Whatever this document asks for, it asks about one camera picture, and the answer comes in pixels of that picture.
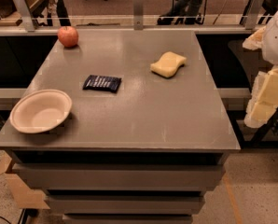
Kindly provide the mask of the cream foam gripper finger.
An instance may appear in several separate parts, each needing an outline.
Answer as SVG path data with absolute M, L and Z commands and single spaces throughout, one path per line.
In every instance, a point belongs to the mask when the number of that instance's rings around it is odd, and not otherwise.
M 259 71 L 252 88 L 244 124 L 259 128 L 266 124 L 278 108 L 278 65 L 268 73 Z
M 248 36 L 243 42 L 244 49 L 256 50 L 262 49 L 262 40 L 266 27 L 261 27 L 252 35 Z

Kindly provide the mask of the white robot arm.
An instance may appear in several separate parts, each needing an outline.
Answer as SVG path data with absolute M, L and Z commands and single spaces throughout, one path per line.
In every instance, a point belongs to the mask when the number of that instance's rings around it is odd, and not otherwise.
M 273 68 L 259 72 L 251 91 L 244 123 L 249 128 L 266 124 L 278 108 L 278 10 L 267 25 L 258 29 L 243 42 L 244 49 L 261 49 L 262 57 Z

